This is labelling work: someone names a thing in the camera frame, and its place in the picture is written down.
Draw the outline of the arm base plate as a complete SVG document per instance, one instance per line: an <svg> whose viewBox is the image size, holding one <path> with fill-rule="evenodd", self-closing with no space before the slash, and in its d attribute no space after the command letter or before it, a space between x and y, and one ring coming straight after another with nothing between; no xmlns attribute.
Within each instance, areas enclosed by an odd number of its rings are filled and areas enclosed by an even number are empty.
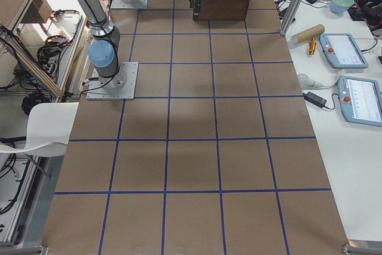
<svg viewBox="0 0 382 255"><path fill-rule="evenodd" d="M119 72L109 82L109 79L99 78L96 69L87 92L87 100L133 100L138 74L138 62L120 62Z"/></svg>
<svg viewBox="0 0 382 255"><path fill-rule="evenodd" d="M112 0L112 10L146 10L148 0Z"/></svg>

